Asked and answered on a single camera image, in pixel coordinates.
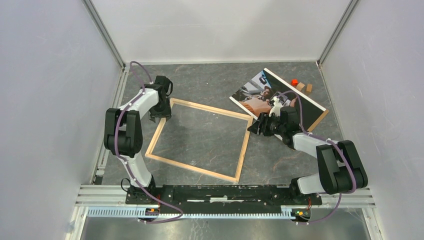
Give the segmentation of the printed photo with white border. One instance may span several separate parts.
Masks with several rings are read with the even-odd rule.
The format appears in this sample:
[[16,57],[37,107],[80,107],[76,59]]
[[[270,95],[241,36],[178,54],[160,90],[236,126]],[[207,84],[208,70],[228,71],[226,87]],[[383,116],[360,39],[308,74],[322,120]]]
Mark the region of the printed photo with white border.
[[278,97],[283,102],[283,107],[297,109],[302,116],[302,125],[305,130],[308,130],[315,120],[327,110],[267,68],[242,85],[229,99],[257,119],[260,113],[270,113],[273,107],[270,101],[273,97]]

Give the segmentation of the light wooden picture frame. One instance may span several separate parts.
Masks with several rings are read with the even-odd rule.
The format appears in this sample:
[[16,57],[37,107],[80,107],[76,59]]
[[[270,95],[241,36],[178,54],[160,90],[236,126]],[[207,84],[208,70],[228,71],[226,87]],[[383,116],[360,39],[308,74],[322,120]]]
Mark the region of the light wooden picture frame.
[[[247,122],[248,125],[253,123],[254,118],[248,114],[242,114],[242,113],[237,113],[234,111],[229,111],[229,110],[225,110],[225,109],[221,109],[221,108],[217,108],[217,107],[213,107],[213,106],[209,106],[209,105],[204,105],[204,104],[200,104],[200,103],[195,103],[195,102],[190,102],[187,100],[182,100],[182,99],[177,99],[177,98],[171,98],[170,99],[170,105],[174,106],[174,105],[180,105],[180,106],[184,106],[184,107],[188,107],[188,108],[192,108],[192,109],[197,109],[197,110],[202,110],[205,112],[210,112],[213,114],[219,114],[219,115],[223,115],[223,116],[227,116],[227,117],[231,117],[231,118],[236,118],[236,119],[241,119]],[[225,181],[229,181],[232,183],[238,183],[241,177],[241,173],[242,173],[242,169],[243,169],[243,164],[244,164],[244,160],[245,160],[245,156],[246,156],[246,151],[247,151],[247,147],[248,147],[248,141],[249,141],[249,137],[250,137],[250,133],[246,130],[244,133],[244,137],[243,137],[243,142],[241,145],[241,150],[240,150],[240,155],[238,158],[238,162],[237,162],[237,166],[236,166],[236,171],[235,171],[235,176],[228,176],[228,175],[224,175],[221,173],[217,173],[214,171],[210,171],[210,170],[206,170],[203,168],[199,168],[196,167],[194,165],[190,165],[190,164],[185,164],[185,163],[181,163],[181,162],[177,162],[175,160],[172,159],[168,159],[165,157],[161,157],[161,156],[157,156],[153,154],[153,150],[160,138],[160,135],[163,131],[163,128],[166,124],[166,120],[162,119],[160,120],[156,131],[153,134],[152,140],[150,141],[150,144],[148,145],[148,148],[146,150],[145,156],[147,158],[150,159],[154,159],[172,166],[176,166],[182,169],[186,169],[186,170],[190,170],[196,173],[200,173],[203,175],[207,175],[210,177],[214,177],[214,178],[218,178],[221,180],[225,180]]]

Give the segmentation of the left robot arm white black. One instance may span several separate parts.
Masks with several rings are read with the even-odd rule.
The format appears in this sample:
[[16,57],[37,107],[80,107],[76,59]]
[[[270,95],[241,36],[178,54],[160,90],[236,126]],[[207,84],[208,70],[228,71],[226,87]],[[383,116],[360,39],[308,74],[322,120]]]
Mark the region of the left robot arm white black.
[[128,103],[119,108],[109,108],[105,113],[104,147],[116,156],[125,168],[130,188],[129,194],[138,193],[145,204],[157,198],[153,175],[146,167],[141,154],[143,130],[141,120],[148,114],[151,121],[169,120],[172,116],[170,94],[173,83],[159,75],[154,83],[141,87]]

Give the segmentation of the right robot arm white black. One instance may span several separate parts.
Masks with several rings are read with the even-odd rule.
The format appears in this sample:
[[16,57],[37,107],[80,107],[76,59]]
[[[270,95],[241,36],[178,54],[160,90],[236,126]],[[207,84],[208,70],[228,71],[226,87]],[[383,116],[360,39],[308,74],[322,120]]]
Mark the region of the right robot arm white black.
[[368,185],[368,176],[355,144],[306,131],[301,109],[285,106],[279,108],[278,114],[262,112],[248,131],[265,137],[280,136],[287,147],[316,158],[317,173],[294,178],[290,183],[288,196],[295,204],[302,204],[309,194],[353,193]]

